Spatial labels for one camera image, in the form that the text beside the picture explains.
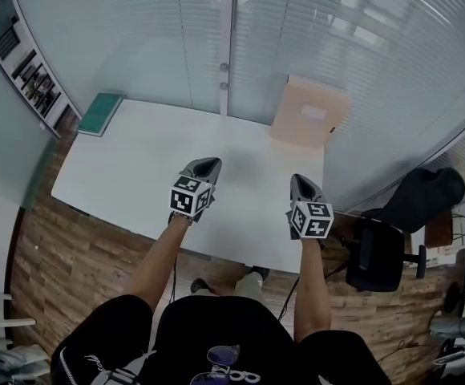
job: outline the wooden floor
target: wooden floor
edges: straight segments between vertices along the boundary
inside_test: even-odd
[[[74,124],[70,123],[66,120],[60,128],[62,140],[33,208],[24,217],[11,278],[12,315],[37,321],[36,326],[14,329],[14,341],[36,342],[48,354],[97,305],[120,295],[125,281],[152,244],[152,239],[85,217],[51,197],[57,173],[75,138]],[[352,218],[341,217],[335,226],[348,237],[351,223]],[[326,240],[323,257],[325,271],[329,272],[346,260],[347,252],[337,242]],[[198,277],[215,286],[233,288],[245,270],[241,264],[183,250],[177,261],[176,297],[188,295],[190,283]],[[358,293],[344,283],[344,272],[334,275],[328,281],[333,328],[360,334],[377,359],[393,351],[401,340],[431,344],[429,320],[442,305],[450,283],[463,281],[463,270],[462,258],[453,267],[428,269],[425,279],[419,281],[412,269],[406,269],[399,290],[389,294]],[[263,291],[275,315],[279,315],[296,276],[274,271],[266,281]],[[156,311],[153,330],[168,303],[171,284],[172,280]],[[289,331],[293,326],[293,302],[294,296],[283,319]],[[381,365],[393,383],[420,383],[431,369],[437,350],[421,346],[399,351]]]

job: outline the person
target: person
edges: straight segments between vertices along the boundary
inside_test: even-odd
[[[321,248],[309,238],[301,239],[293,338],[263,305],[268,270],[254,267],[235,295],[216,295],[196,280],[193,295],[166,307],[149,351],[152,315],[193,222],[172,213],[123,295],[95,309],[59,344],[51,360],[54,385],[390,383],[359,335],[330,329]]]

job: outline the forearm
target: forearm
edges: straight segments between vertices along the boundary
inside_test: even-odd
[[[300,281],[295,301],[296,342],[314,332],[330,329],[330,297],[323,274],[320,245],[314,239],[302,238],[301,242]]]
[[[152,312],[156,309],[167,286],[189,225],[186,218],[174,216],[123,290],[125,294],[133,294],[142,298],[151,307]]]

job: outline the book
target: book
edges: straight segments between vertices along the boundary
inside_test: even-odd
[[[121,95],[99,93],[79,122],[78,132],[102,137],[121,102]]]

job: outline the table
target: table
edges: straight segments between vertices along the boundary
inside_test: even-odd
[[[323,149],[283,144],[269,126],[213,113],[125,99],[103,137],[78,135],[52,196],[147,237],[167,225],[169,189],[191,160],[223,161],[216,201],[190,227],[197,253],[298,272],[301,247],[289,239],[289,180],[323,181]]]

